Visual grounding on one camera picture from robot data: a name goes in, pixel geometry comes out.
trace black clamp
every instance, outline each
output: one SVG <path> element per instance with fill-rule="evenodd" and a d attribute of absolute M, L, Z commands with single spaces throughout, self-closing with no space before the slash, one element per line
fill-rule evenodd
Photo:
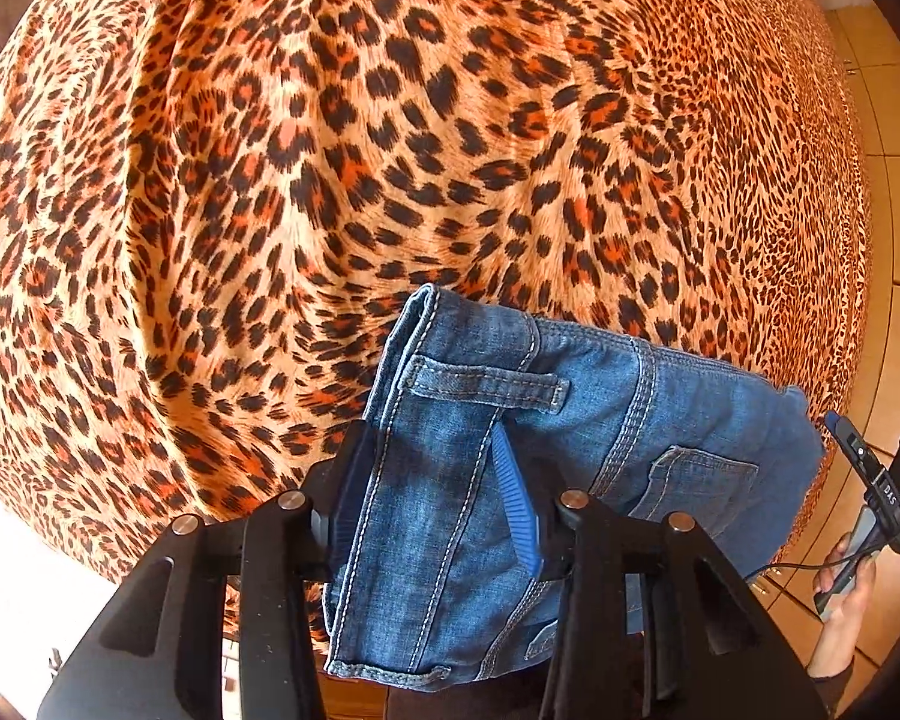
<path fill-rule="evenodd" d="M 634 716 L 624 668 L 628 574 L 640 577 L 643 607 L 640 716 L 826 718 L 787 640 L 693 517 L 623 517 L 581 490 L 550 505 L 572 533 L 572 556 L 540 720 Z"/>
<path fill-rule="evenodd" d="M 346 559 L 338 511 L 357 493 L 362 500 L 354 474 L 368 473 L 372 454 L 356 421 L 336 459 L 315 464 L 300 490 L 243 519 L 175 519 L 53 679 L 38 720 L 220 720 L 230 576 L 240 577 L 242 716 L 323 720 L 304 583 L 328 581 Z"/>

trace denim fabric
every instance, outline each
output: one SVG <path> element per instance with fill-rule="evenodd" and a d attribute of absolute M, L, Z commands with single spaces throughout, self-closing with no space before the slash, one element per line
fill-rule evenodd
<path fill-rule="evenodd" d="M 324 593 L 327 671 L 438 690 L 549 656 L 561 583 L 516 560 L 487 456 L 498 421 L 517 456 L 557 461 L 618 512 L 690 512 L 746 573 L 783 544 L 818 470 L 806 408 L 723 362 L 423 287 L 367 402 L 375 465 Z"/>

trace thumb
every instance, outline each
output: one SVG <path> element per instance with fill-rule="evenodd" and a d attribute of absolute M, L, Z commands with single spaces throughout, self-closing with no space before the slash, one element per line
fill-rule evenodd
<path fill-rule="evenodd" d="M 860 594 L 869 598 L 876 585 L 876 557 L 867 555 L 857 565 L 857 581 Z"/>
<path fill-rule="evenodd" d="M 836 553 L 836 557 L 833 560 L 840 560 L 847 553 L 847 547 L 850 547 L 850 538 L 852 538 L 853 533 L 844 533 L 840 536 L 840 541 L 837 542 L 837 545 L 833 548 L 833 552 Z"/>

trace back pocket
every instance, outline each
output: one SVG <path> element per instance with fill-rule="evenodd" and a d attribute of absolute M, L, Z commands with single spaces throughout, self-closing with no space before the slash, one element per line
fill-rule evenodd
<path fill-rule="evenodd" d="M 717 538 L 746 506 L 758 471 L 751 463 L 671 446 L 650 465 L 647 489 L 629 516 L 660 522 L 670 512 L 687 512 Z"/>

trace leopard print fabric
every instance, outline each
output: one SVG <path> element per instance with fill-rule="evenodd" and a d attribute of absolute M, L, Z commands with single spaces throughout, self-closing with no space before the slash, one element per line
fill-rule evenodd
<path fill-rule="evenodd" d="M 0 59 L 0 497 L 120 579 L 333 453 L 424 282 L 845 408 L 855 127 L 809 0 L 37 0 Z"/>

